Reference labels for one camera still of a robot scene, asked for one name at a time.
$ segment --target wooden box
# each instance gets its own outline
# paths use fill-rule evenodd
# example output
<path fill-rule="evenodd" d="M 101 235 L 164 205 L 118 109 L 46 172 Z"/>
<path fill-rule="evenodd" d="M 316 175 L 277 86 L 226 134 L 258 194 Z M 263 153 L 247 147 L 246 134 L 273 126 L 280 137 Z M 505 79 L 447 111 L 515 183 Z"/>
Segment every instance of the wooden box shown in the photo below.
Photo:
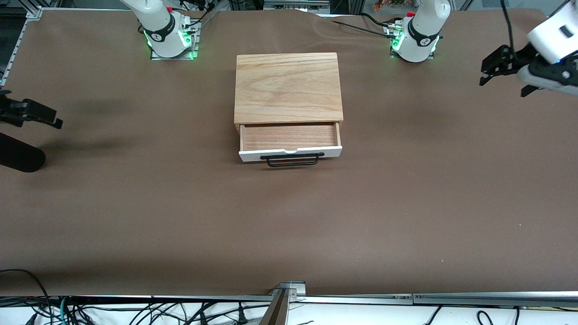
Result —
<path fill-rule="evenodd" d="M 243 161 L 337 157 L 342 121 L 336 53 L 237 56 L 235 127 Z"/>

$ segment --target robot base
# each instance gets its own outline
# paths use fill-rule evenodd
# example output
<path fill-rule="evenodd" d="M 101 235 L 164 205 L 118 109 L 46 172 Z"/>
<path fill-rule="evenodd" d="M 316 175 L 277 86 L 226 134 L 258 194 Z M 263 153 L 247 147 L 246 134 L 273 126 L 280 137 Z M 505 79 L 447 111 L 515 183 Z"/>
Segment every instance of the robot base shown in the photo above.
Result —
<path fill-rule="evenodd" d="M 403 60 L 403 58 L 402 58 L 401 56 L 399 56 L 399 53 L 397 53 L 396 51 L 394 51 L 393 41 L 391 42 L 391 46 L 390 46 L 390 58 L 399 58 L 399 59 L 402 59 L 402 60 Z M 429 56 L 428 56 L 428 58 L 427 58 L 426 60 L 431 60 L 431 59 L 433 59 L 433 58 L 435 58 L 435 57 L 434 57 L 434 54 L 433 54 L 433 53 L 430 53 Z"/>
<path fill-rule="evenodd" d="M 151 49 L 150 52 L 150 59 L 154 60 L 154 61 L 159 61 L 159 60 L 194 60 L 197 58 L 197 55 L 199 53 L 199 41 L 201 38 L 201 23 L 197 23 L 195 25 L 193 25 L 192 27 L 190 27 L 189 32 L 191 32 L 191 35 L 185 36 L 191 39 L 191 46 L 187 49 L 185 49 L 185 51 L 183 51 L 181 54 L 179 54 L 176 57 L 172 57 L 172 58 L 166 58 L 166 57 L 161 57 L 159 56 L 154 50 Z"/>

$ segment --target black cylinder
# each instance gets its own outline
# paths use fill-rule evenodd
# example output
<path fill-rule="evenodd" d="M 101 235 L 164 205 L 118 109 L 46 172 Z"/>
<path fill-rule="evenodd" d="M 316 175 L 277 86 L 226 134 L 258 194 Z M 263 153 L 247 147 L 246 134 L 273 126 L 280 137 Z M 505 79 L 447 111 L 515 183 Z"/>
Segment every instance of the black cylinder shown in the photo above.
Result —
<path fill-rule="evenodd" d="M 31 173 L 39 170 L 44 161 L 42 150 L 0 133 L 0 165 Z"/>

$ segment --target green led light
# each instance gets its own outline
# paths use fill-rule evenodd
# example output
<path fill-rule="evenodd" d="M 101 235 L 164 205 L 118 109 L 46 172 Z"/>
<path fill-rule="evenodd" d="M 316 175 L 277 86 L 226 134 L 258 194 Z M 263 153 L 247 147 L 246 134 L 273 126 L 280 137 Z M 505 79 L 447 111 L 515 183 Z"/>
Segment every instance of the green led light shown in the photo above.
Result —
<path fill-rule="evenodd" d="M 432 47 L 431 53 L 433 53 L 433 52 L 435 51 L 435 47 L 438 45 L 438 41 L 439 41 L 439 37 L 437 37 L 437 38 L 435 39 L 435 41 L 433 42 L 433 47 Z"/>
<path fill-rule="evenodd" d="M 392 45 L 391 48 L 394 49 L 394 51 L 399 51 L 399 48 L 401 47 L 401 42 L 403 41 L 403 33 L 399 33 L 399 36 L 397 36 Z"/>
<path fill-rule="evenodd" d="M 149 46 L 149 47 L 153 47 L 153 46 L 150 44 L 149 36 L 146 35 L 146 33 L 144 34 L 144 37 L 146 38 L 146 43 L 148 44 L 148 46 Z"/>
<path fill-rule="evenodd" d="M 183 46 L 188 47 L 190 41 L 184 39 L 183 32 L 179 31 L 179 37 L 181 38 L 181 41 L 183 42 Z"/>

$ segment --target white drawer front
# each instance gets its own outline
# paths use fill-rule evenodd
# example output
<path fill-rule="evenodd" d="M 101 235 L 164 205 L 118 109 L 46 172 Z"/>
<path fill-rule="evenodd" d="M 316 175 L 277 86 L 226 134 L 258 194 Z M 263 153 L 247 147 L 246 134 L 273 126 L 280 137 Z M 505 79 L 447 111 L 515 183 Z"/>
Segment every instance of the white drawer front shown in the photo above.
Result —
<path fill-rule="evenodd" d="M 249 161 L 265 161 L 262 160 L 262 156 L 281 156 L 284 154 L 307 154 L 307 153 L 324 153 L 320 158 L 330 158 L 339 157 L 341 154 L 342 146 L 331 146 L 331 147 L 312 147 L 312 148 L 297 148 L 297 150 L 284 150 L 284 149 L 272 149 L 272 150 L 252 150 L 252 151 L 239 151 L 239 156 L 243 162 L 247 163 Z"/>

